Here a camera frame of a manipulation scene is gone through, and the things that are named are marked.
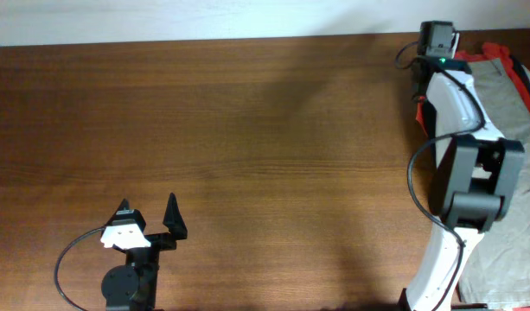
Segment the khaki green shorts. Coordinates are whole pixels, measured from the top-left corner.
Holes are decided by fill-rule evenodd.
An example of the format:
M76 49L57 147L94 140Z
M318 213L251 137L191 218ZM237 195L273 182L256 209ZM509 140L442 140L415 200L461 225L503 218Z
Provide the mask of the khaki green shorts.
M530 113L500 60L469 65L492 123L525 148L525 163L506 217L473 250L459 282L463 302L489 308L530 306Z

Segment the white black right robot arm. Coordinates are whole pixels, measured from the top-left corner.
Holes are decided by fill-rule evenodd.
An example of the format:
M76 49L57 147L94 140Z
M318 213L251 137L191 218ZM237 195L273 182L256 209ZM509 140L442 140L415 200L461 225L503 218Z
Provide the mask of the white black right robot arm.
M451 308L468 258L507 214L525 160L522 143L505 138L483 108L469 64L456 57L459 36L452 22L422 22L407 65L428 137L420 150L432 150L436 172L428 204L417 205L432 222L431 237L400 310Z

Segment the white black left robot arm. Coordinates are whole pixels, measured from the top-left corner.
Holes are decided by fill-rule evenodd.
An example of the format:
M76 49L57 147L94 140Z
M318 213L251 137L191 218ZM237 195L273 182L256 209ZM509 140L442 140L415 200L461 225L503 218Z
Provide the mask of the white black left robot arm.
M159 258L173 251L179 240L188 237L176 196L170 194L163 216L166 232L145 234L146 222L128 200L104 225L100 241L105 248L125 254L125 263L110 269L101 282L107 310L151 311L156 308Z

